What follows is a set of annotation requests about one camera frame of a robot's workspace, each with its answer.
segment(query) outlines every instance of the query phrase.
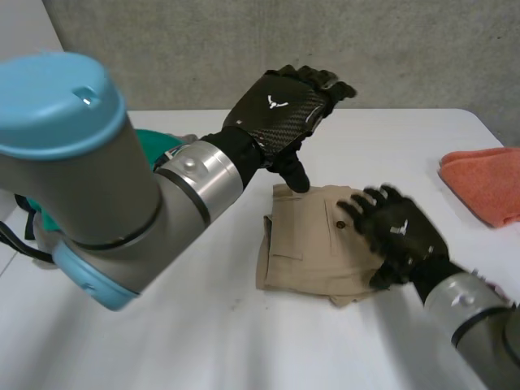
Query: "carbon fiber hand cover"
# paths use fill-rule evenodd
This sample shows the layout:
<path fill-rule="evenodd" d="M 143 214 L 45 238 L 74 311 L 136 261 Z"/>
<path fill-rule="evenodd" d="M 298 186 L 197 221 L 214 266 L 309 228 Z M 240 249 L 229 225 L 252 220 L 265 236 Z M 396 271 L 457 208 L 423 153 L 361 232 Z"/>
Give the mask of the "carbon fiber hand cover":
<path fill-rule="evenodd" d="M 265 75 L 235 105 L 224 127 L 251 135 L 269 166 L 283 149 L 312 134 L 326 105 L 325 94 L 299 80 Z"/>

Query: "blue joint cap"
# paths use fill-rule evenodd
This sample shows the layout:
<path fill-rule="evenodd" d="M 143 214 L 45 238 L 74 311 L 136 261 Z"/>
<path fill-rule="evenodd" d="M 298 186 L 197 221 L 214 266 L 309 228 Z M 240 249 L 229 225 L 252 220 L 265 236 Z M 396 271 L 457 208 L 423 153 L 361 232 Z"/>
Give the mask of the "blue joint cap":
<path fill-rule="evenodd" d="M 65 275 L 109 310 L 121 310 L 133 298 L 139 297 L 88 264 L 63 241 L 54 249 L 53 259 Z"/>
<path fill-rule="evenodd" d="M 30 160 L 86 154 L 126 120 L 106 69 L 80 54 L 44 53 L 0 63 L 0 153 Z"/>

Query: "folded khaki pants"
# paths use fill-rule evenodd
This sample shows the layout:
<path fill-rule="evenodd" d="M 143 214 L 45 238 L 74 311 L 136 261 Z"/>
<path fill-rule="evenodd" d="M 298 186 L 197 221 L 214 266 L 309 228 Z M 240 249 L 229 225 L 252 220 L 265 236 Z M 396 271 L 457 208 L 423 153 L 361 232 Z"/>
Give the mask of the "folded khaki pants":
<path fill-rule="evenodd" d="M 354 192 L 329 185 L 298 194 L 285 184 L 274 186 L 272 215 L 264 217 L 257 288 L 326 296 L 337 306 L 370 296 L 368 282 L 383 260 L 336 206 Z"/>

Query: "concrete wall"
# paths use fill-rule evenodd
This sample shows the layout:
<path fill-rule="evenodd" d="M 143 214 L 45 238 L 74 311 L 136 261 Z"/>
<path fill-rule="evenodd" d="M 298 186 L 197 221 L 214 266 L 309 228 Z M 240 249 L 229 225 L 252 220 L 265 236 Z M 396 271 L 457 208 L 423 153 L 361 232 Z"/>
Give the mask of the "concrete wall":
<path fill-rule="evenodd" d="M 309 64 L 354 107 L 458 107 L 520 145 L 518 0 L 45 0 L 66 50 L 134 109 L 231 107 L 267 68 Z"/>

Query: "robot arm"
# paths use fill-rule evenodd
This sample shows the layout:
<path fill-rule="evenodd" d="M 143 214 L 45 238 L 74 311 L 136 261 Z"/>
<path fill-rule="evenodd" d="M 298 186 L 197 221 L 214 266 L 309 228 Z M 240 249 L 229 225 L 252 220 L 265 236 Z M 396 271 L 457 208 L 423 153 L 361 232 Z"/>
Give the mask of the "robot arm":
<path fill-rule="evenodd" d="M 119 310 L 243 192 L 255 171 L 309 188 L 296 152 L 355 91 L 328 71 L 266 73 L 222 131 L 154 173 L 106 70 L 78 54 L 0 64 L 0 188 L 35 199 L 63 231 L 54 262 Z"/>
<path fill-rule="evenodd" d="M 385 259 L 370 285 L 412 282 L 426 311 L 488 388 L 520 388 L 520 310 L 449 260 L 442 236 L 414 201 L 384 185 L 338 206 Z"/>

